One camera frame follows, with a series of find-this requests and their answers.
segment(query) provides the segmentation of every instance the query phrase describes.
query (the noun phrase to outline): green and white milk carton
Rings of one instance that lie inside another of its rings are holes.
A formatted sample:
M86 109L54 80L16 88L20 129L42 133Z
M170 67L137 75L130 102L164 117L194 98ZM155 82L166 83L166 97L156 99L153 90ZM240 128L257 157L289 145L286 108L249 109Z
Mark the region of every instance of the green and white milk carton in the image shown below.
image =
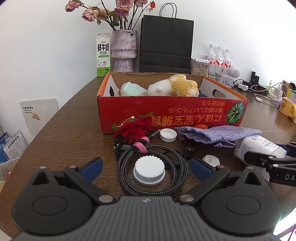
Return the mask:
M110 34L98 34L96 38L96 75L106 76L110 72Z

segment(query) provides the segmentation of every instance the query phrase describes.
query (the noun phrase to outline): coiled cable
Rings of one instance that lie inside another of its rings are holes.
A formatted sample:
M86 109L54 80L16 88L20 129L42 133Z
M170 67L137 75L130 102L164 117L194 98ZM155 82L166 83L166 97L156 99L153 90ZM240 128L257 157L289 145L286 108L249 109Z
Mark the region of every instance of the coiled cable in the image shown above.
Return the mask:
M169 184L169 186L163 190L163 191L146 191L146 190L141 190L137 187L135 187L129 180L128 178L128 165L132 158L139 153L139 150L137 147L132 146L126 151L122 153L122 155L119 157L118 162L117 162L117 176L119 179L119 182L123 189L130 195L133 196L170 196L172 195L176 190L178 190L186 181L188 177L188 164L186 162L186 159L180 155L177 151L174 149L160 145L160 144L145 144L145 147L148 151L148 154L156 156L162 160L165 160L165 162L170 166L172 169L172 181ZM164 151L167 151L171 154L173 154L180 165L180 174L178 176L177 173L177 168L175 164L164 154L155 151L154 149L161 149Z

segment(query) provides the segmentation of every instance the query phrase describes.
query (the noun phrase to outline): yellow and white plush toy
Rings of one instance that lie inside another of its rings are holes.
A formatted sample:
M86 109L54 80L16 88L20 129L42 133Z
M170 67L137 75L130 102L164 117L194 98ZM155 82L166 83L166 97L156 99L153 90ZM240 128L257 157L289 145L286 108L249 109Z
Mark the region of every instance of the yellow and white plush toy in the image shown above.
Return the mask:
M158 81L148 87L149 96L193 96L198 97L197 83L187 80L183 74L175 74L169 79Z

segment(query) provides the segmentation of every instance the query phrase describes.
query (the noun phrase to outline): yellow mug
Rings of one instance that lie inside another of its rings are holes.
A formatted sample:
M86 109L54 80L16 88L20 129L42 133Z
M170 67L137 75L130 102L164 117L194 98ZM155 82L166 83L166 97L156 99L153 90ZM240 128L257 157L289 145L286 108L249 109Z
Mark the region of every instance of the yellow mug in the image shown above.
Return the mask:
M284 97L279 111L285 116L290 117L296 123L296 103L294 103L292 100Z

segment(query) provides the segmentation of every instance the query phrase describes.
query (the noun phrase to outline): water bottle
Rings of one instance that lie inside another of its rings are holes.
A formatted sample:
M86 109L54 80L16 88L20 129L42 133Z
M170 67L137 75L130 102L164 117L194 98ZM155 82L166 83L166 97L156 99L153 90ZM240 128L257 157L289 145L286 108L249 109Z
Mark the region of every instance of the water bottle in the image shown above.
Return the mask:
M231 56L230 56L230 50L225 49L225 56L224 56L224 72L225 74L228 74L230 72L230 67L231 67Z
M215 76L216 78L220 78L223 72L223 65L224 65L224 55L222 53L222 48L220 46L217 47L216 52L216 62L215 62Z
M207 70L209 77L215 76L214 64L216 62L216 53L214 50L214 45L212 44L209 45L209 49L207 50L205 57L209 60L208 70Z

